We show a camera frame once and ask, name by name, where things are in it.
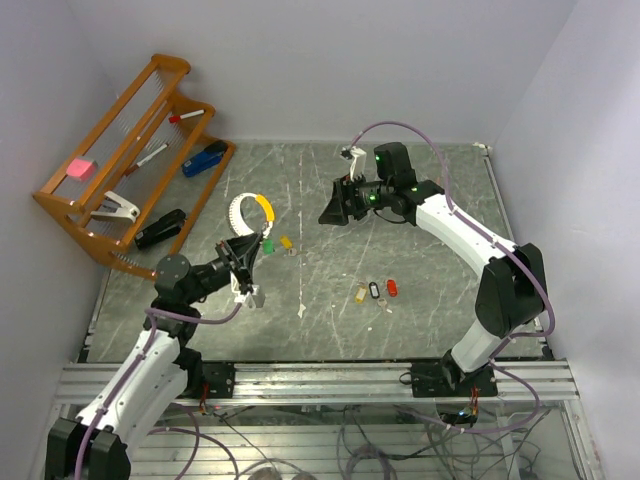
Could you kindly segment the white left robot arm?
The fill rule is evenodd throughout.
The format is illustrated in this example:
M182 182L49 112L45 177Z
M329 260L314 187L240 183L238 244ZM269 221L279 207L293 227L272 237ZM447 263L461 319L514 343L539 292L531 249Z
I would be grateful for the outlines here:
M216 258L200 265L182 254L158 262L156 297L131 352L86 407L50 428L45 478L129 478L133 452L164 411L206 384L202 356L188 346L196 328L208 322L194 305L224 288L234 294L237 309L259 294L252 273L264 238L252 232L223 240Z

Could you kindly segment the orange key tag with key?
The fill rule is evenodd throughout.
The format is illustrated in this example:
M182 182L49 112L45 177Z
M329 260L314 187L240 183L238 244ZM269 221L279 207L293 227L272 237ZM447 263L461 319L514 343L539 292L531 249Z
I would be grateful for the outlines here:
M280 244L282 245L288 256L295 257L298 255L298 249L295 247L293 241L287 235L282 235L280 237Z

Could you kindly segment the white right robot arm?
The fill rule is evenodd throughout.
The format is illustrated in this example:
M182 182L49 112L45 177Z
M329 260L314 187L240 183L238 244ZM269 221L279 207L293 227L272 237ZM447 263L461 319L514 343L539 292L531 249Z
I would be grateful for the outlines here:
M341 155L350 161L350 170L334 180L319 223L345 226L370 211L388 208L404 222L436 236L478 275L476 319L445 354L440 373L448 393L465 394L476 383L475 372L497 355L504 341L545 311L541 251L531 243L519 246L495 234L460 209L438 184L418 180L408 150L400 142L375 148L374 181L364 176L363 149L345 147Z

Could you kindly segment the yellow handled chain keyring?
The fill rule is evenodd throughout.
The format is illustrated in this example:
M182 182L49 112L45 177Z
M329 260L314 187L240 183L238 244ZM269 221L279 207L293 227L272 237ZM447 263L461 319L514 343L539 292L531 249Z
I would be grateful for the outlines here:
M260 233L268 238L276 215L274 207L264 195L245 192L231 200L227 219L231 232L236 236Z

